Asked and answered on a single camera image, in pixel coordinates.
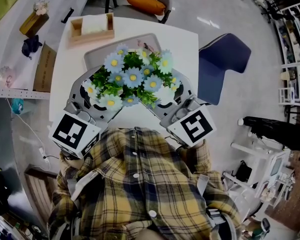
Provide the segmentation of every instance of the white table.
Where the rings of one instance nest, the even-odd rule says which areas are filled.
[[[156,35],[162,50],[169,49],[172,52],[174,69],[188,77],[192,83],[193,91],[198,92],[199,42],[196,33],[145,20],[115,17],[114,39],[93,41],[70,47],[70,21],[77,18],[71,17],[67,21],[57,51],[50,93],[50,121],[53,121],[56,115],[64,109],[75,80],[87,71],[83,60],[86,52],[116,41],[148,33]],[[157,131],[165,130],[159,125],[159,122],[159,119],[142,104],[137,104],[132,107],[124,107],[109,122],[109,126],[119,128],[138,126]]]

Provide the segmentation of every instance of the gray floor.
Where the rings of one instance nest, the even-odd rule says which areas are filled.
[[[245,154],[230,147],[234,140],[247,136],[248,129],[237,125],[239,118],[284,120],[283,107],[278,105],[278,88],[283,83],[276,33],[252,0],[172,0],[172,6],[166,24],[198,33],[201,47],[224,33],[233,33],[252,50],[246,72],[228,71],[219,105],[208,108],[217,126],[217,132],[208,139],[213,168],[220,172],[233,170],[245,159]],[[103,8],[87,6],[83,14],[103,12]],[[36,104],[35,111],[22,118],[43,140],[46,152],[58,156],[58,148],[48,139],[49,101]],[[18,165],[24,169],[29,164],[48,169],[38,151],[40,143],[19,118],[13,119],[12,129]],[[57,173],[58,160],[50,157],[50,162],[51,170]]]

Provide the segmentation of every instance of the person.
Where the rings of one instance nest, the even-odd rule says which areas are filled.
[[[209,211],[230,218],[227,234],[241,233],[205,141],[175,150],[157,131],[107,129],[84,160],[60,154],[57,182],[50,239],[70,239],[67,225],[74,239],[219,239],[225,223],[214,223]]]

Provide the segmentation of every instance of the yellow plaid shirt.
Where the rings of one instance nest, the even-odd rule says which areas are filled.
[[[75,239],[133,239],[146,228],[167,239],[215,239],[206,208],[228,214],[240,234],[238,210],[224,192],[220,174],[211,171],[206,143],[175,150],[153,130],[109,129],[81,169],[69,166],[62,155],[60,161],[48,221],[50,238],[78,212],[68,181],[93,170],[97,177],[78,197],[82,217]],[[200,174],[209,176],[203,196],[197,188]]]

